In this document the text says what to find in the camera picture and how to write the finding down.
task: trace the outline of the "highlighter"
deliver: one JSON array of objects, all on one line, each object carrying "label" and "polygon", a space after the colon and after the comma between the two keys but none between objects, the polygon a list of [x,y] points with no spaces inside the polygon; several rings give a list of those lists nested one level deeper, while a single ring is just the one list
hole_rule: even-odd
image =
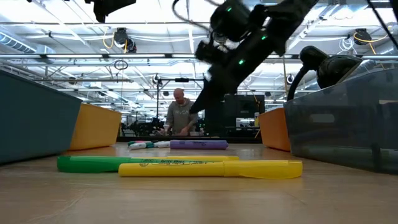
[{"label": "highlighter", "polygon": [[184,162],[183,164],[121,164],[121,177],[253,177],[291,179],[300,177],[302,161],[223,161]]},{"label": "highlighter", "polygon": [[209,159],[209,161],[222,161],[223,159],[236,159],[236,156],[171,156],[169,157],[146,157],[146,158],[130,158],[130,157],[113,157],[113,156],[59,156],[57,159],[57,167],[60,172],[73,173],[99,173],[99,172],[117,172],[119,165],[123,163],[168,163],[170,161],[181,163],[184,161],[199,161],[200,159]]}]

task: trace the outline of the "table surface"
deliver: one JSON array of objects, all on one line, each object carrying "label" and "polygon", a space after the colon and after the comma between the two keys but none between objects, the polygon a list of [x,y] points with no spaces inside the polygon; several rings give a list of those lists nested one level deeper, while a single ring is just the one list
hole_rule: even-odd
[{"label": "table surface", "polygon": [[69,152],[97,156],[238,155],[300,159],[301,178],[131,177],[57,172],[46,157],[0,167],[1,223],[397,223],[398,177],[266,149],[232,144],[226,151],[141,149],[127,143]]}]

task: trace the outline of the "ceiling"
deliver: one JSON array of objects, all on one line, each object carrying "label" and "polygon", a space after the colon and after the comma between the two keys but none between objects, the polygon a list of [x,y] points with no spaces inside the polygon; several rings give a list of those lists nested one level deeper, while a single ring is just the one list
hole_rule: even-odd
[{"label": "ceiling", "polygon": [[[35,4],[25,0],[2,0],[0,8],[0,29],[12,34],[27,45],[45,45],[53,49],[56,54],[121,54],[123,49],[113,45],[113,32],[118,27],[127,28],[129,37],[134,40],[139,54],[193,54],[198,43],[207,39],[207,33],[200,27],[191,26],[176,18],[171,10],[172,0],[138,0],[135,4],[124,7],[106,18],[105,24],[96,21],[93,14],[93,4],[85,4],[84,0],[44,0]],[[249,7],[260,2],[272,3],[276,1],[244,1]],[[352,35],[357,28],[365,28],[373,39],[381,39],[373,46],[376,51],[383,45],[389,44],[388,38],[382,39],[383,31],[371,9],[364,5],[364,1],[350,1],[355,4],[341,6],[335,13],[329,13],[324,20],[319,20],[321,12],[328,7],[320,1],[307,15],[302,25],[295,31],[287,42],[287,54],[299,54],[305,46],[313,45],[327,54],[372,54],[369,45],[353,45],[352,38],[345,40],[348,34]],[[180,1],[177,12],[193,21],[209,26],[210,16],[215,6],[205,0]],[[386,24],[395,24],[396,20],[392,9],[377,9]],[[0,44],[2,54],[20,54],[20,52]],[[156,108],[156,89],[152,82],[157,74],[160,78],[197,78],[206,74],[209,65],[192,59],[146,58],[126,59],[129,67],[123,71],[115,69],[113,59],[83,59],[71,61],[67,58],[56,59],[53,64],[40,64],[35,60],[9,59],[7,63],[15,66],[24,66],[32,71],[24,75],[31,79],[53,79],[58,81],[43,82],[53,88],[63,90],[95,88],[103,89],[131,89],[131,91],[115,91],[113,93],[130,102],[118,109],[132,109],[132,103],[138,103],[143,113],[153,115]],[[244,89],[277,90],[270,99],[283,98],[284,74],[295,75],[300,69],[299,60],[266,60],[258,66],[256,71],[241,85],[241,94],[250,94]],[[107,79],[99,82],[78,82],[71,85],[68,82],[59,82],[62,79],[89,78]],[[128,79],[128,82],[109,82],[110,79]],[[309,73],[303,80],[302,89],[306,83],[314,82],[315,73]],[[175,83],[170,82],[163,90],[172,91],[181,87],[188,89],[187,96],[195,99],[203,86],[202,82]],[[165,105],[172,101],[172,96],[163,96],[160,103]],[[97,90],[84,91],[79,97],[87,98],[92,102],[102,103],[108,107],[109,103],[121,103],[117,96],[99,96]],[[160,114],[166,113],[166,106],[160,107]]]}]

